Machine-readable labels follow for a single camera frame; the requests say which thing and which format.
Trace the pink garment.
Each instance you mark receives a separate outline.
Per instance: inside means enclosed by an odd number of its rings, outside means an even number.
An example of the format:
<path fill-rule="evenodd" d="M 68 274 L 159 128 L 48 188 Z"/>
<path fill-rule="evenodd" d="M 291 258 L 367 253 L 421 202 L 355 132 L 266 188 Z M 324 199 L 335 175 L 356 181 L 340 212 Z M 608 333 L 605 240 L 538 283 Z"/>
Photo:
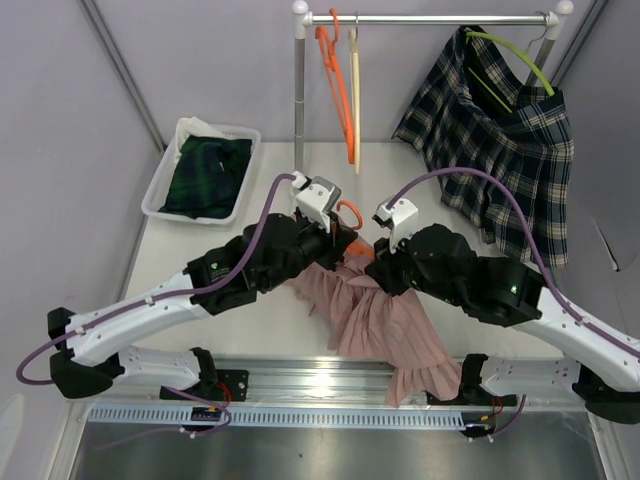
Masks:
<path fill-rule="evenodd" d="M 288 285 L 311 305 L 310 313 L 328 325 L 328 349 L 341 357 L 381 360 L 393 367 L 385 395 L 388 405 L 398 407 L 419 391 L 456 391 L 461 365 L 447 354 L 417 294 L 384 292 L 365 273 L 373 259 L 346 252 L 335 271 L 314 263 Z"/>

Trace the navy plaid skirt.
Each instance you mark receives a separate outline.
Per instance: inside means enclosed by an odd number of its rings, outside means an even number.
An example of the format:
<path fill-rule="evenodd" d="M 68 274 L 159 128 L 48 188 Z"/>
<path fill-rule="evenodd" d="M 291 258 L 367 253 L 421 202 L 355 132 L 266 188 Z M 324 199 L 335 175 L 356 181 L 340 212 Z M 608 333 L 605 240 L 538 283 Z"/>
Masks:
<path fill-rule="evenodd" d="M 490 182 L 469 174 L 440 178 L 441 201 L 478 228 L 482 241 L 521 262 L 568 263 L 567 200 L 574 141 L 561 91 L 553 97 L 517 96 L 510 113 L 492 117 L 478 105 L 464 71 L 464 28 L 448 40 L 403 114 L 395 138 L 423 156 L 427 169 L 467 167 L 500 181 L 517 200 L 514 210 Z"/>

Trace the green hanger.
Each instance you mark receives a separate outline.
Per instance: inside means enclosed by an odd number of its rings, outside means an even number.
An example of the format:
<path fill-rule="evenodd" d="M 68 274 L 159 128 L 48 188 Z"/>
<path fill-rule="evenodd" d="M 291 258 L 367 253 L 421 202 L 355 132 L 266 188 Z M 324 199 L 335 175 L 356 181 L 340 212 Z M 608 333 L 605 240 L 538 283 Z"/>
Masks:
<path fill-rule="evenodd" d="M 474 101 L 492 117 L 512 113 L 518 106 L 517 96 L 530 95 L 536 99 L 553 97 L 556 90 L 551 85 L 542 68 L 528 55 L 528 49 L 520 49 L 513 43 L 484 31 L 480 26 L 464 28 L 465 60 L 464 71 L 469 77 L 469 89 Z M 517 57 L 533 77 L 531 84 L 522 84 L 499 52 L 497 45 Z"/>

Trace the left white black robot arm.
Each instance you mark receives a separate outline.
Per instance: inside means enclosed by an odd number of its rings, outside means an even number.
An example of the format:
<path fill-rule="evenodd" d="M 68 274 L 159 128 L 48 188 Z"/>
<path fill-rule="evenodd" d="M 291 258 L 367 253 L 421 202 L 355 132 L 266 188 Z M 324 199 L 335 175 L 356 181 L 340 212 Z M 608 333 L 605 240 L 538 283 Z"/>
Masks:
<path fill-rule="evenodd" d="M 219 377 L 208 350 L 164 352 L 140 348 L 137 341 L 249 305 L 309 266 L 335 269 L 357 234 L 335 214 L 329 219 L 323 228 L 300 213 L 269 214 L 264 228 L 246 227 L 144 295 L 87 314 L 50 311 L 48 333 L 57 343 L 49 359 L 54 385 L 67 399 L 124 385 L 158 387 L 163 400 L 222 399 L 229 383 Z"/>

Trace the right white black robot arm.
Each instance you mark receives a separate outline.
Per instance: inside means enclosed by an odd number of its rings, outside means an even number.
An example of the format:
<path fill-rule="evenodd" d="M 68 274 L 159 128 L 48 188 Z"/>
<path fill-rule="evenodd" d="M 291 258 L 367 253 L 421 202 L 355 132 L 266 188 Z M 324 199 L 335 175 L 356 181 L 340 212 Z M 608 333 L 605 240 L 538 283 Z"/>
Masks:
<path fill-rule="evenodd" d="M 526 265 L 479 256 L 462 235 L 434 224 L 398 246 L 377 240 L 366 273 L 392 296 L 422 292 L 481 323 L 532 335 L 564 354 L 555 360 L 469 354 L 456 380 L 464 401 L 511 395 L 580 401 L 602 419 L 638 424 L 638 340 L 555 296 L 543 276 Z"/>

